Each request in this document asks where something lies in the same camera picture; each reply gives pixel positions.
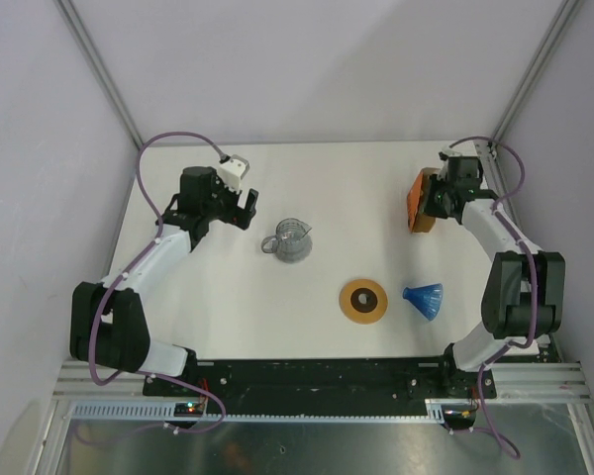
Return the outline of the orange coffee filter box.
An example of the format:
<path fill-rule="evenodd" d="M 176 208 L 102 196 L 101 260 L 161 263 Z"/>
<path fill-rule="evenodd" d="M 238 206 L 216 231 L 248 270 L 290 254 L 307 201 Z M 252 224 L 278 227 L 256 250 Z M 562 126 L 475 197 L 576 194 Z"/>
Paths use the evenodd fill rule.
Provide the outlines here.
<path fill-rule="evenodd" d="M 423 168 L 407 194 L 407 221 L 409 232 L 412 234 L 429 233 L 435 225 L 436 219 L 425 215 L 421 208 L 424 193 L 430 184 L 430 176 L 437 171 L 436 168 Z"/>

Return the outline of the grey glass carafe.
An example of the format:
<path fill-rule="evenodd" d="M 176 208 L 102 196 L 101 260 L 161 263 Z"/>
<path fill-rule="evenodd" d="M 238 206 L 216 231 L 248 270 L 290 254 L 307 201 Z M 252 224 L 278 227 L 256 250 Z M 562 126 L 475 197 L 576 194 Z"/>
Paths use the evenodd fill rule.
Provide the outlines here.
<path fill-rule="evenodd" d="M 265 237 L 260 250 L 266 254 L 274 254 L 284 263 L 298 263 L 306 259 L 313 248 L 310 232 L 312 227 L 296 218 L 280 221 L 272 236 Z"/>

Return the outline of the round wooden dripper holder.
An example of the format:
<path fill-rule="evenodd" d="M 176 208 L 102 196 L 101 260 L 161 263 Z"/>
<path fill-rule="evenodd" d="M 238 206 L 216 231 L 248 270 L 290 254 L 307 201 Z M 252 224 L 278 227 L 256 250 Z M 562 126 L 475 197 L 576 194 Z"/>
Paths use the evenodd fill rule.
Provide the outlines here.
<path fill-rule="evenodd" d="M 370 279 L 349 281 L 341 290 L 339 304 L 342 313 L 351 322 L 371 325 L 386 314 L 388 297 L 383 287 Z"/>

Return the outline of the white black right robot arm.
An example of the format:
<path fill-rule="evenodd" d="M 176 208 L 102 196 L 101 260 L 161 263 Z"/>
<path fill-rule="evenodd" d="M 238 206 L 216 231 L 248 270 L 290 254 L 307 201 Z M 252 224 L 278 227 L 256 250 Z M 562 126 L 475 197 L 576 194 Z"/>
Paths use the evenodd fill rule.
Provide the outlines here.
<path fill-rule="evenodd" d="M 497 194 L 483 186 L 478 157 L 441 152 L 440 159 L 442 168 L 423 184 L 420 212 L 456 220 L 491 262 L 481 323 L 450 346 L 452 363 L 437 372 L 439 389 L 459 397 L 472 385 L 471 372 L 485 371 L 508 351 L 529 349 L 538 337 L 559 329 L 565 259 L 534 244 L 510 219 Z"/>

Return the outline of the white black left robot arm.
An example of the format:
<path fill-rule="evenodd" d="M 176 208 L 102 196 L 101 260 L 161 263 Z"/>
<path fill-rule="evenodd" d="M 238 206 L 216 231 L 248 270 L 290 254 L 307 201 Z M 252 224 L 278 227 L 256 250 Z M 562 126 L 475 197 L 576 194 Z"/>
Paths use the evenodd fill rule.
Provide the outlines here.
<path fill-rule="evenodd" d="M 96 283 L 82 282 L 73 291 L 70 355 L 80 361 L 121 372 L 163 374 L 175 394 L 192 393 L 199 372 L 187 364 L 192 351 L 160 342 L 149 334 L 144 300 L 220 221 L 246 230 L 255 216 L 258 192 L 238 203 L 249 164 L 233 155 L 214 168 L 182 171 L 179 192 L 157 216 L 156 235 L 125 268 Z"/>

